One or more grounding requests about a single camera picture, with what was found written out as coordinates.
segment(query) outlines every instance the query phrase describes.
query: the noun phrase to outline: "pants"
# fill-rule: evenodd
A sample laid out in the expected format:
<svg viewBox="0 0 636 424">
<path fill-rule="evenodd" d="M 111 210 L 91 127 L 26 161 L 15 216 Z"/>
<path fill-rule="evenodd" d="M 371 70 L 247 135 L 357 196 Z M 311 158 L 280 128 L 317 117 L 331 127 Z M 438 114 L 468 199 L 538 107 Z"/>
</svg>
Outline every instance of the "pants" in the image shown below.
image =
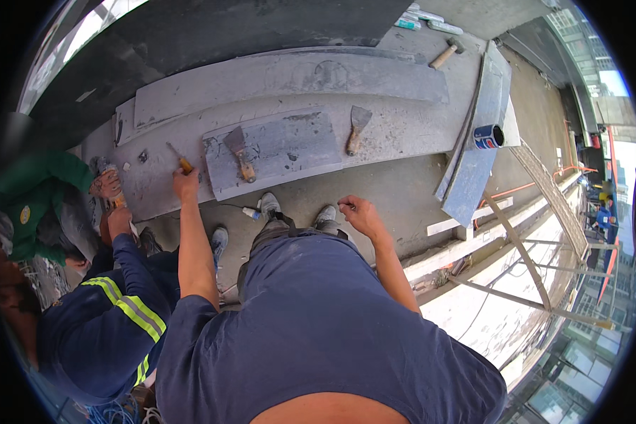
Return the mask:
<svg viewBox="0 0 636 424">
<path fill-rule="evenodd" d="M 91 262 L 101 244 L 90 223 L 82 195 L 73 186 L 64 194 L 61 216 L 57 218 L 54 210 L 50 209 L 38 223 L 36 231 L 41 242 L 49 246 L 59 244 L 66 256 L 73 259 Z"/>
<path fill-rule="evenodd" d="M 299 230 L 300 233 L 312 232 L 312 233 L 323 233 L 330 234 L 336 237 L 339 237 L 344 240 L 348 240 L 349 236 L 343 230 L 340 229 L 340 224 L 334 220 L 326 220 L 323 221 L 320 225 L 315 228 L 306 228 Z M 252 252 L 256 250 L 259 246 L 263 245 L 266 242 L 269 242 L 275 238 L 282 237 L 287 234 L 289 231 L 289 225 L 284 223 L 281 220 L 272 219 L 264 225 L 262 231 L 257 234 L 257 237 L 254 238 L 252 242 L 252 248 L 250 249 L 249 260 L 240 266 L 240 270 L 238 271 L 238 299 L 240 299 L 240 303 L 245 301 L 244 299 L 244 286 L 245 286 L 245 277 L 247 276 L 247 268 L 249 267 L 249 262 L 252 260 Z"/>
</svg>

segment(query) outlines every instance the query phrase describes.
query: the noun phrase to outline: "sneaker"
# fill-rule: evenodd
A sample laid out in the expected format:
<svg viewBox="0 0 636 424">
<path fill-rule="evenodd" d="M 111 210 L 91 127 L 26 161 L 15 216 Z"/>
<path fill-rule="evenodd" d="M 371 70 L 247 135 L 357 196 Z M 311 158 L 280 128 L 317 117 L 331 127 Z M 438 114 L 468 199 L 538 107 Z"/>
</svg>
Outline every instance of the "sneaker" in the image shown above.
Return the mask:
<svg viewBox="0 0 636 424">
<path fill-rule="evenodd" d="M 266 218 L 266 221 L 275 219 L 275 213 L 280 212 L 280 203 L 275 198 L 273 193 L 264 193 L 262 196 L 262 216 Z"/>
<path fill-rule="evenodd" d="M 212 248 L 212 255 L 214 256 L 214 263 L 219 263 L 222 258 L 224 249 L 229 244 L 229 232 L 222 226 L 218 226 L 212 233 L 212 241 L 210 241 L 210 247 Z"/>
<path fill-rule="evenodd" d="M 155 240 L 155 233 L 153 233 L 153 230 L 148 226 L 139 234 L 139 242 L 146 251 L 146 257 L 164 252 L 163 247 Z"/>
<path fill-rule="evenodd" d="M 323 208 L 322 211 L 316 216 L 316 220 L 313 222 L 313 228 L 317 228 L 324 221 L 334 220 L 337 217 L 337 209 L 332 205 L 327 205 Z"/>
</svg>

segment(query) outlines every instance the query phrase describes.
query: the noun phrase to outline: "concrete floor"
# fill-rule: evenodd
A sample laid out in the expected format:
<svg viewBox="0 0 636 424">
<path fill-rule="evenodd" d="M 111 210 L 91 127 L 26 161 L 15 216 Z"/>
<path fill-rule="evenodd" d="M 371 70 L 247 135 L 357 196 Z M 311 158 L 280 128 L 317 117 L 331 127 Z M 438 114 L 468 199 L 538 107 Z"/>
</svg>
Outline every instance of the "concrete floor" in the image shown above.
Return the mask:
<svg viewBox="0 0 636 424">
<path fill-rule="evenodd" d="M 406 30 L 392 31 L 402 31 L 406 38 L 417 35 L 416 32 Z M 390 43 L 401 41 L 395 34 L 385 37 L 384 41 L 387 39 Z M 555 147 L 564 149 L 563 165 L 568 165 L 570 160 L 563 122 L 564 112 L 558 90 L 548 86 L 538 71 L 517 55 L 508 49 L 500 51 L 513 69 L 511 99 L 521 137 L 528 142 L 550 172 L 557 168 Z M 323 206 L 335 204 L 347 194 L 358 195 L 371 200 L 377 206 L 387 228 L 394 235 L 396 252 L 404 259 L 437 246 L 451 237 L 449 231 L 433 237 L 426 236 L 427 225 L 448 218 L 441 211 L 440 203 L 432 196 L 443 172 L 445 160 L 445 155 L 430 155 L 362 165 L 281 184 L 222 203 L 254 208 L 261 195 L 265 191 L 271 191 L 278 197 L 283 211 L 296 221 L 297 226 L 309 226 Z M 492 174 L 486 187 L 492 193 L 513 189 L 532 181 L 508 149 L 498 152 Z M 515 207 L 518 207 L 539 196 L 539 193 L 537 188 L 530 187 L 517 191 L 512 196 Z M 236 302 L 235 281 L 238 269 L 248 259 L 249 247 L 263 223 L 252 220 L 237 208 L 222 206 L 217 201 L 203 203 L 201 213 L 208 233 L 212 233 L 217 225 L 224 225 L 229 230 L 229 247 L 220 262 L 218 285 L 225 302 Z M 343 216 L 339 213 L 337 221 L 344 223 Z M 145 225 L 154 230 L 158 241 L 166 249 L 171 250 L 178 246 L 178 212 L 159 216 L 137 227 L 141 230 Z M 354 231 L 349 224 L 345 225 L 345 229 L 353 236 L 365 259 L 373 263 L 373 249 L 369 240 Z"/>
</svg>

